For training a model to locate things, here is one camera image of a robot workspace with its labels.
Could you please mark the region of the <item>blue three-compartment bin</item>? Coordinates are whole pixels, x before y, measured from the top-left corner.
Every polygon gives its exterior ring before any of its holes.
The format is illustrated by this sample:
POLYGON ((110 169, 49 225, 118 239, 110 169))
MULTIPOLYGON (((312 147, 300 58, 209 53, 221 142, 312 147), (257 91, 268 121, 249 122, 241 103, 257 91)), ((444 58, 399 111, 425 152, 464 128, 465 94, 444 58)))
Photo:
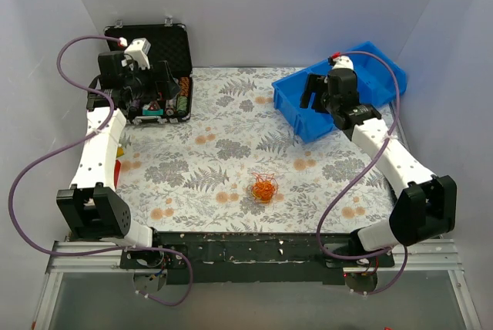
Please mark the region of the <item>blue three-compartment bin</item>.
MULTIPOLYGON (((394 80, 388 69, 369 56, 352 55, 357 74, 360 102, 376 108, 395 100, 394 80)), ((330 115, 316 113, 312 108, 300 107, 304 88, 310 74, 325 76, 330 70, 327 60, 295 72, 272 83, 274 108, 278 109, 293 127, 294 134, 304 143, 311 143, 335 129, 330 115)))

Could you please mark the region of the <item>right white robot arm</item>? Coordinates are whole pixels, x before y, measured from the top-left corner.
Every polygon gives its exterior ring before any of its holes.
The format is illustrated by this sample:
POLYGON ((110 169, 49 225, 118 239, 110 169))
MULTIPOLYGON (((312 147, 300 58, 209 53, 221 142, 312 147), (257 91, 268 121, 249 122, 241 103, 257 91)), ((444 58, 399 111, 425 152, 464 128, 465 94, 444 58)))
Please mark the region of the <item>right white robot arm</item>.
POLYGON ((424 167, 389 134, 381 114, 359 100, 354 70, 335 68, 326 76, 310 74, 300 106, 330 114, 336 128, 371 158, 397 198, 387 220, 350 234, 348 255, 355 265, 370 264, 377 251, 385 248, 409 247, 454 229, 455 181, 424 167))

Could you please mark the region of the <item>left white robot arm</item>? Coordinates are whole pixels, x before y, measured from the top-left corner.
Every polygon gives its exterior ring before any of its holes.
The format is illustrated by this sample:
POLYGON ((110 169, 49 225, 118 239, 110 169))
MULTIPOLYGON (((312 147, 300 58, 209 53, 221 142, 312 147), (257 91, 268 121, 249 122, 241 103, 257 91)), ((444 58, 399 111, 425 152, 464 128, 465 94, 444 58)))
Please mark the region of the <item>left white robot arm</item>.
POLYGON ((86 87, 87 140, 69 188, 59 190, 56 203, 72 235, 82 240, 137 246, 137 258, 156 268, 163 248, 153 230, 135 221, 116 193, 119 139, 128 120, 150 103, 172 99, 179 92, 166 60, 149 63, 141 52, 111 51, 99 55, 100 74, 86 87))

